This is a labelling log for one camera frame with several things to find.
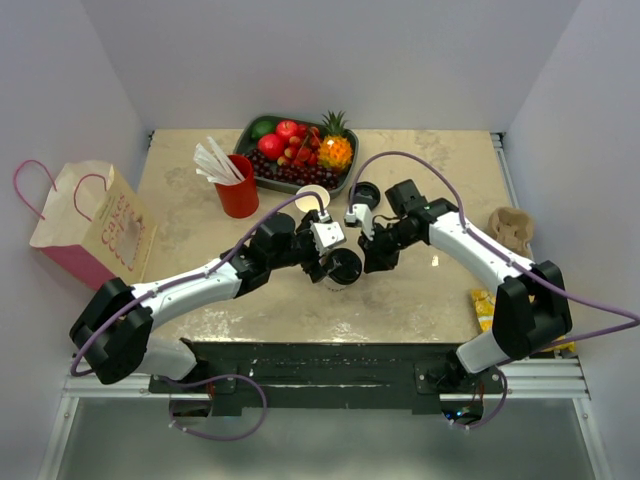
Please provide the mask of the white paper coffee cup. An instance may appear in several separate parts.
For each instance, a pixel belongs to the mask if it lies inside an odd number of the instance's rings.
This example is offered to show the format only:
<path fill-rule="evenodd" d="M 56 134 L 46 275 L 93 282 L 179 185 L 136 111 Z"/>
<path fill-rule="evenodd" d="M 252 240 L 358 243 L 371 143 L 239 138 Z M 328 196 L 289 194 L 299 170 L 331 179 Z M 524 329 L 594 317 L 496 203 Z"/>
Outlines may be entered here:
<path fill-rule="evenodd" d="M 345 290 L 346 288 L 348 288 L 348 285 L 343 285 L 343 284 L 341 284 L 341 283 L 339 283 L 339 282 L 334 281 L 334 280 L 333 280 L 333 279 L 331 279 L 331 278 L 325 278 L 325 279 L 322 281 L 322 285 L 323 285 L 326 289 L 328 289 L 328 290 L 330 290 L 330 291 L 333 291 L 333 292 L 343 291 L 343 290 Z"/>

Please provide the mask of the black coffee cup lid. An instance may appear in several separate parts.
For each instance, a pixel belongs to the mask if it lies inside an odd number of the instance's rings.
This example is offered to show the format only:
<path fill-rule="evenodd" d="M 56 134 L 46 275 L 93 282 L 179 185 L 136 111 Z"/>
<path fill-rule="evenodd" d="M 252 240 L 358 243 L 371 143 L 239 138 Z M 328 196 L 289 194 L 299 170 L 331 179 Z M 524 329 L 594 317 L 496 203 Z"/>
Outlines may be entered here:
<path fill-rule="evenodd" d="M 368 181 L 360 181 L 352 185 L 349 190 L 352 204 L 364 204 L 371 210 L 375 210 L 381 201 L 379 188 Z"/>

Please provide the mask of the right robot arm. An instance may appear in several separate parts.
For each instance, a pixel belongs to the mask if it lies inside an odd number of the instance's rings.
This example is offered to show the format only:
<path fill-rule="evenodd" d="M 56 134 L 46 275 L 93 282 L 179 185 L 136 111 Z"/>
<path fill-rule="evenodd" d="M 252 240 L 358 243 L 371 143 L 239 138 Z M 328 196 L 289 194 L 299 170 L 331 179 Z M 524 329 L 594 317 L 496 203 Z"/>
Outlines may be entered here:
<path fill-rule="evenodd" d="M 385 195 L 396 216 L 386 225 L 377 223 L 363 203 L 350 205 L 344 216 L 347 226 L 360 230 L 366 273 L 394 269 L 402 250 L 423 242 L 458 261 L 495 297 L 490 329 L 447 356 L 443 375 L 452 390 L 469 392 L 485 370 L 521 360 L 570 332 L 564 280 L 553 262 L 535 263 L 508 250 L 450 201 L 427 200 L 411 180 Z"/>

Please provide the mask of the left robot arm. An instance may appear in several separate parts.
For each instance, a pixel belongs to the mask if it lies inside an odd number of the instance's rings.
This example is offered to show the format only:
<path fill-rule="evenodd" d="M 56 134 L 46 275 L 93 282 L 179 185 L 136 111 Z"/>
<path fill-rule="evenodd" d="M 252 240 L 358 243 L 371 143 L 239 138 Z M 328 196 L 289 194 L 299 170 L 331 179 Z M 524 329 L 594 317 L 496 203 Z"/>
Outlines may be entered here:
<path fill-rule="evenodd" d="M 167 377 L 185 392 L 200 390 L 207 368 L 185 340 L 153 337 L 155 329 L 200 307 L 244 296 L 272 271 L 299 266 L 310 280 L 324 279 L 324 257 L 345 240 L 340 225 L 313 210 L 297 223 L 276 213 L 248 239 L 211 262 L 173 277 L 129 286 L 120 278 L 104 283 L 69 336 L 105 385 L 134 373 Z"/>

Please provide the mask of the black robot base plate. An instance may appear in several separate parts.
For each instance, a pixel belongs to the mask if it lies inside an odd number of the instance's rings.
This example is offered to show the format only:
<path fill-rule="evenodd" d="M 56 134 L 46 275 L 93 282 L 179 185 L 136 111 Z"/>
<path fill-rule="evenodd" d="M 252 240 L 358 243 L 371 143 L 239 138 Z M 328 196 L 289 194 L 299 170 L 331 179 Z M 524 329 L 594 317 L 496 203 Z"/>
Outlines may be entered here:
<path fill-rule="evenodd" d="M 429 343 L 191 342 L 198 364 L 179 386 L 154 376 L 155 394 L 211 401 L 216 416 L 245 408 L 409 410 L 438 414 L 473 393 L 499 394 L 497 368 L 469 374 L 455 345 Z"/>

